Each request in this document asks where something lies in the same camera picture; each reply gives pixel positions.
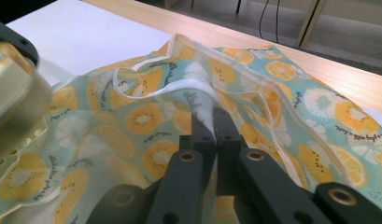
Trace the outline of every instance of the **fabric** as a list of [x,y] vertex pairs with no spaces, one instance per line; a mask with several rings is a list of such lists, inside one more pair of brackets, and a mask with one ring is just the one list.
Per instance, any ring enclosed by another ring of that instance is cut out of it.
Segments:
[[[58,87],[48,129],[0,181],[1,223],[85,223],[109,189],[161,178],[179,136],[190,134],[191,113],[213,130],[213,106],[297,185],[344,183],[382,209],[374,119],[274,46],[209,49],[176,35],[150,55]],[[216,197],[215,184],[213,172],[203,222],[237,223],[233,197]]]

